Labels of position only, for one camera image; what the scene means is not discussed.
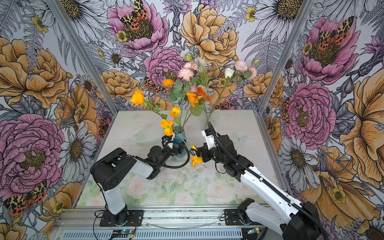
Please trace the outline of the teal cylindrical vase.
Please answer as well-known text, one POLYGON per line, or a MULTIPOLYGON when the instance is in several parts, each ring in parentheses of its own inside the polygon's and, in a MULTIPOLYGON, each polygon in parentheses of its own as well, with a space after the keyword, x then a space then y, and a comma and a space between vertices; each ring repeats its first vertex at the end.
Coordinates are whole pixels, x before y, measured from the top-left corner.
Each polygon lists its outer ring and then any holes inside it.
POLYGON ((182 127, 177 125, 174 127, 173 140, 178 144, 174 144, 174 147, 178 148, 177 157, 181 158, 187 154, 187 151, 183 148, 183 145, 187 142, 186 133, 182 130, 182 127))

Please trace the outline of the orange yellow ranunculus stem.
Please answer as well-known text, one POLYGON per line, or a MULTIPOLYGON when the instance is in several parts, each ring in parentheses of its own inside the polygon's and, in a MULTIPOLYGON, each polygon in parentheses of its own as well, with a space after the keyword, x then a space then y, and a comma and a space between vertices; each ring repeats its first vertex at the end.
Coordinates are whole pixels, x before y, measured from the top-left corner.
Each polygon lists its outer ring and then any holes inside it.
MULTIPOLYGON (((167 115, 158 113, 159 116, 162 117, 161 121, 161 127, 164 128, 164 134, 167 137, 172 137, 174 135, 174 121, 177 122, 177 124, 180 123, 180 117, 179 114, 181 114, 182 110, 179 107, 173 107, 170 116, 174 118, 174 120, 168 120, 167 115)), ((198 149, 196 148, 195 145, 192 145, 188 150, 188 154, 192 154, 195 152, 193 157, 189 157, 189 159, 192 161, 191 165, 195 168, 197 164, 202 164, 203 163, 203 158, 197 156, 198 149)))

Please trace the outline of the clear glass vase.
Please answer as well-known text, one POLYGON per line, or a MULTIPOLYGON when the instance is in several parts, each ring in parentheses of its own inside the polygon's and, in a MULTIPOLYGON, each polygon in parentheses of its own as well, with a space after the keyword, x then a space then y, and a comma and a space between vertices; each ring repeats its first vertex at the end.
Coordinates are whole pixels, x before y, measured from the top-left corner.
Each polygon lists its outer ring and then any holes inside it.
POLYGON ((204 124, 203 124, 203 130, 205 130, 208 128, 208 123, 211 120, 211 116, 212 116, 214 110, 203 110, 203 112, 204 112, 204 116, 205 116, 205 120, 204 120, 204 124))

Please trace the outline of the orange daisy flower stem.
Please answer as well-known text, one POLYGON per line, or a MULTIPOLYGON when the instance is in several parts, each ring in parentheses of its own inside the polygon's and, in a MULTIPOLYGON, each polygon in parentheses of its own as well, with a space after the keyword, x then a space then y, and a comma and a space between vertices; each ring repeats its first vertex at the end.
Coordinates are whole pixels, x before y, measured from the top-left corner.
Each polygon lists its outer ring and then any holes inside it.
POLYGON ((183 120, 183 127, 186 125, 190 117, 201 116, 203 110, 207 110, 206 103, 210 103, 212 99, 208 95, 207 88, 202 85, 192 85, 190 86, 190 90, 186 91, 185 100, 187 113, 183 120))

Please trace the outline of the small orange blossom stem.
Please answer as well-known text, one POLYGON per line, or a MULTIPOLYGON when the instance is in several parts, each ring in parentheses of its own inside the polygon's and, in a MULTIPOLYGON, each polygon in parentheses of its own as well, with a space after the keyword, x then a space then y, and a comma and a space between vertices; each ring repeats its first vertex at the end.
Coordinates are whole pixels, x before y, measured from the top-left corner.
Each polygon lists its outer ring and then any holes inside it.
POLYGON ((188 81, 166 79, 162 84, 168 90, 169 100, 174 105, 171 116, 177 125, 184 128, 192 115, 192 109, 197 107, 202 97, 192 91, 192 85, 188 81))

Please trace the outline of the pink rosebud stem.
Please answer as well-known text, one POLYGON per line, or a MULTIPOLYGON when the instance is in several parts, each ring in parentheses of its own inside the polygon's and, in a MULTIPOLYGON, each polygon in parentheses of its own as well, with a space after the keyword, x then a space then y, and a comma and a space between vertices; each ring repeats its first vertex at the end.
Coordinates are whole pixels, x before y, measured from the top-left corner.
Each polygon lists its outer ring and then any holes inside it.
POLYGON ((234 68, 215 69, 211 72, 211 80, 208 84, 211 95, 210 112, 217 109, 230 94, 235 91, 236 84, 233 76, 236 70, 234 68))

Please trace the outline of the pink white rose stem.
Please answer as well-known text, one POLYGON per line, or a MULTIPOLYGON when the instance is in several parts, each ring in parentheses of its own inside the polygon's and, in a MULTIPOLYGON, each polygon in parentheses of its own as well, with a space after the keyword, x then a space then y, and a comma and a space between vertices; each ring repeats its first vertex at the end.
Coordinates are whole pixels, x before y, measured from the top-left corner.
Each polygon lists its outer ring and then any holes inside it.
POLYGON ((198 65, 194 62, 187 62, 177 73, 177 79, 169 87, 170 101, 175 108, 180 110, 173 111, 172 116, 174 121, 180 127, 184 127, 188 119, 192 115, 191 108, 194 108, 199 103, 199 97, 193 90, 195 77, 198 70, 198 65))

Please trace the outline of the pink carnation flower stem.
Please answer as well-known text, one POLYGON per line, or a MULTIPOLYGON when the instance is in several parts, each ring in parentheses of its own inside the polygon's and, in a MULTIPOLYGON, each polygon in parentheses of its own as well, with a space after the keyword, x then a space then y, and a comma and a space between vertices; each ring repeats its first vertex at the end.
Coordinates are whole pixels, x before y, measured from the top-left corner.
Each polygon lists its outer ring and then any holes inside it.
POLYGON ((236 70, 233 80, 236 84, 236 88, 234 92, 225 99, 225 101, 234 102, 235 100, 241 98, 243 93, 243 88, 245 85, 250 84, 251 80, 253 80, 258 73, 258 70, 254 64, 250 66, 242 60, 235 61, 234 65, 227 68, 234 68, 236 70))

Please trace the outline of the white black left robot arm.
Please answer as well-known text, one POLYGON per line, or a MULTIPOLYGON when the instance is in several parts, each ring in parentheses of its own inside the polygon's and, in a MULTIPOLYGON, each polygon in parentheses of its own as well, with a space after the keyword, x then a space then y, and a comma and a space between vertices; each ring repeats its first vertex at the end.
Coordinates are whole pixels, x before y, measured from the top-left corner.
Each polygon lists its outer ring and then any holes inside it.
POLYGON ((95 183, 100 187, 106 202, 106 210, 103 213, 100 225, 127 226, 138 221, 129 213, 121 191, 120 184, 128 174, 135 174, 152 180, 161 172, 162 168, 178 169, 186 165, 168 166, 166 161, 173 156, 187 151, 184 143, 163 137, 162 146, 154 146, 150 149, 147 158, 129 155, 122 148, 116 148, 108 155, 91 166, 90 174, 95 183))

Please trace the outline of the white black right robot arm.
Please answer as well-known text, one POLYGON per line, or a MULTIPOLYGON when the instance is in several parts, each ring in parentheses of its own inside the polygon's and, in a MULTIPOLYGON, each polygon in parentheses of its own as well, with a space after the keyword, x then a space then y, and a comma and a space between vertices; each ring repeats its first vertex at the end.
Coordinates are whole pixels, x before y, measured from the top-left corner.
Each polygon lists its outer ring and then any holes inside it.
POLYGON ((260 223, 280 234, 284 240, 328 240, 329 234, 320 222, 316 207, 290 196, 281 190, 246 157, 237 154, 233 142, 227 135, 202 131, 205 143, 197 148, 203 162, 215 161, 223 164, 226 173, 260 196, 271 210, 247 198, 238 206, 242 223, 260 223))

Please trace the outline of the green circuit board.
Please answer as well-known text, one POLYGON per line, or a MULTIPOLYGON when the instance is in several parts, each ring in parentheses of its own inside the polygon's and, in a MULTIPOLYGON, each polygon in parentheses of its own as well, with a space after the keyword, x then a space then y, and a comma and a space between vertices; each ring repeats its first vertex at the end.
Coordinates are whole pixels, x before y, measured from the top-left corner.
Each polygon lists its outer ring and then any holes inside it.
POLYGON ((132 240, 135 236, 136 230, 121 230, 118 233, 113 233, 110 237, 110 240, 113 240, 115 238, 128 238, 129 240, 132 240))

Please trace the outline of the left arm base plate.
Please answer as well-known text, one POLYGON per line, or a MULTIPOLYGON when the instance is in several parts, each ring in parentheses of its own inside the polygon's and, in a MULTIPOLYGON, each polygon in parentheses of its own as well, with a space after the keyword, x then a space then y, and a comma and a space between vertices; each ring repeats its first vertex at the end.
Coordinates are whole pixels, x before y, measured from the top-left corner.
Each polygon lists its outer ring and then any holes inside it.
POLYGON ((140 227, 144 216, 143 210, 122 210, 113 215, 108 210, 103 213, 100 227, 140 227))

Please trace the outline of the aluminium front rail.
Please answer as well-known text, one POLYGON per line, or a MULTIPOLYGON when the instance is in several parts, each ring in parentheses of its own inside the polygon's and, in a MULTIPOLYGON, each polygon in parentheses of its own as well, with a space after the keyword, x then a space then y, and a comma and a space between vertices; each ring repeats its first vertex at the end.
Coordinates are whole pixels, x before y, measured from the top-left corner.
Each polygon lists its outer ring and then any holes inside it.
MULTIPOLYGON (((190 226, 218 226, 225 225, 220 220, 220 216, 224 213, 224 209, 238 209, 236 206, 159 206, 159 207, 137 207, 128 208, 128 210, 143 210, 144 216, 142 225, 144 228, 187 228, 190 226)), ((248 218, 254 222, 258 222, 268 228, 280 229, 281 224, 287 224, 291 220, 289 211, 287 216, 283 217, 270 206, 259 205, 258 203, 250 204, 247 209, 248 218)), ((67 226, 69 228, 86 228, 92 227, 93 224, 100 228, 100 221, 105 210, 96 208, 78 208, 63 211, 58 219, 59 226, 67 226)))

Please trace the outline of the left aluminium corner post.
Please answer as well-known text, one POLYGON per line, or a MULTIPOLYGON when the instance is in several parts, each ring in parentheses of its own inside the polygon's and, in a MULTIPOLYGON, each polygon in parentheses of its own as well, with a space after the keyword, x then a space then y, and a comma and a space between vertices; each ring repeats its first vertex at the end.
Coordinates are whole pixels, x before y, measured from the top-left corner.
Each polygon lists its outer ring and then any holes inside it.
POLYGON ((96 66, 92 62, 91 57, 89 56, 85 46, 83 45, 81 38, 78 36, 77 31, 72 25, 71 20, 67 17, 67 14, 63 9, 60 1, 48 1, 47 4, 53 12, 54 16, 56 17, 58 23, 62 26, 63 32, 65 33, 66 37, 71 42, 75 51, 79 55, 89 75, 94 80, 96 86, 98 87, 98 90, 102 94, 102 97, 104 98, 112 114, 116 116, 119 109, 115 104, 113 98, 111 97, 110 93, 108 92, 104 81, 102 80, 99 72, 97 71, 96 66))

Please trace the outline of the right aluminium corner post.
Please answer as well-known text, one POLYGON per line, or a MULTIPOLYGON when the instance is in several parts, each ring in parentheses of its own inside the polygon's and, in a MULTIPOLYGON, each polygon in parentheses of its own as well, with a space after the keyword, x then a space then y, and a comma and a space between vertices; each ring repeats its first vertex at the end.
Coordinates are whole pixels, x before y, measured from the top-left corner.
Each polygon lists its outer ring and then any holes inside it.
POLYGON ((304 1, 302 6, 301 6, 301 9, 298 13, 297 19, 293 25, 293 29, 292 29, 291 33, 288 35, 287 42, 283 48, 283 51, 280 55, 280 58, 277 62, 277 65, 273 71, 270 83, 267 86, 266 92, 264 93, 264 95, 262 97, 262 101, 261 101, 261 103, 259 105, 259 109, 258 109, 259 115, 261 115, 264 112, 264 110, 266 109, 267 103, 269 102, 269 100, 272 96, 273 90, 276 87, 276 85, 278 84, 278 81, 279 81, 279 78, 280 78, 281 73, 283 71, 283 68, 285 66, 285 63, 289 58, 289 54, 290 54, 292 48, 294 47, 294 45, 296 44, 296 41, 299 37, 301 30, 305 26, 306 20, 309 17, 310 12, 311 12, 312 7, 315 4, 315 2, 316 1, 313 1, 313 0, 307 0, 307 1, 304 1))

